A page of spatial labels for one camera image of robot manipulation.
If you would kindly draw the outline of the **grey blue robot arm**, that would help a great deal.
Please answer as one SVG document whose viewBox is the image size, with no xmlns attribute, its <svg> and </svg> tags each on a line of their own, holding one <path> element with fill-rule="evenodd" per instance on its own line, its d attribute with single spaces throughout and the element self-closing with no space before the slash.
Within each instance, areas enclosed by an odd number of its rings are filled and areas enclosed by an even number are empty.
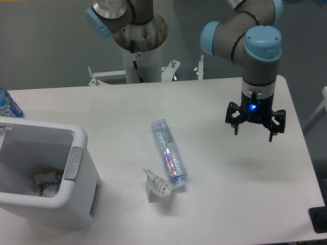
<svg viewBox="0 0 327 245">
<path fill-rule="evenodd" d="M 281 1 L 230 1 L 235 16 L 212 21 L 200 35 L 201 49 L 243 69 L 241 104 L 227 107 L 226 123 L 235 130 L 244 122 L 260 124 L 274 136 L 286 126 L 285 110 L 272 110 L 282 36 L 274 23 Z M 161 82 L 161 47 L 168 37 L 166 21 L 152 1 L 94 1 L 85 10 L 92 28 L 121 48 L 128 83 Z"/>
</svg>

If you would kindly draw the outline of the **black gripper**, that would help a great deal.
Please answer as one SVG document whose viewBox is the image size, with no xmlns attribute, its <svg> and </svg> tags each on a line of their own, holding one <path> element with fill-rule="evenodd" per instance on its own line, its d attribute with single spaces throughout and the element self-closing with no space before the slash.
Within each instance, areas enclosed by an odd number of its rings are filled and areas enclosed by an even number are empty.
<svg viewBox="0 0 327 245">
<path fill-rule="evenodd" d="M 256 99 L 241 95 L 241 106 L 230 102 L 227 106 L 225 122 L 234 128 L 234 134 L 238 135 L 239 125 L 245 121 L 250 123 L 265 123 L 269 130 L 269 142 L 278 133 L 284 133 L 286 127 L 286 111 L 284 109 L 273 111 L 273 97 Z"/>
</svg>

